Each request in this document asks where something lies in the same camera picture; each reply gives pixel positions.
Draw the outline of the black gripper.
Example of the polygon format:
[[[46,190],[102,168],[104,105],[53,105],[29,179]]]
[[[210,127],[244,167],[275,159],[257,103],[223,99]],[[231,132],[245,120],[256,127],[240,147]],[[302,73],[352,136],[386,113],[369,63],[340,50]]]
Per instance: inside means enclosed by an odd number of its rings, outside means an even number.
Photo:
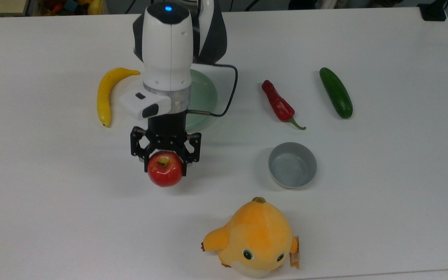
[[[186,133],[186,115],[183,111],[148,119],[148,129],[134,126],[130,132],[130,154],[138,157],[148,172],[148,163],[155,150],[176,151],[182,161],[182,175],[187,175],[188,165],[200,161],[201,133]],[[141,140],[148,140],[142,147]]]

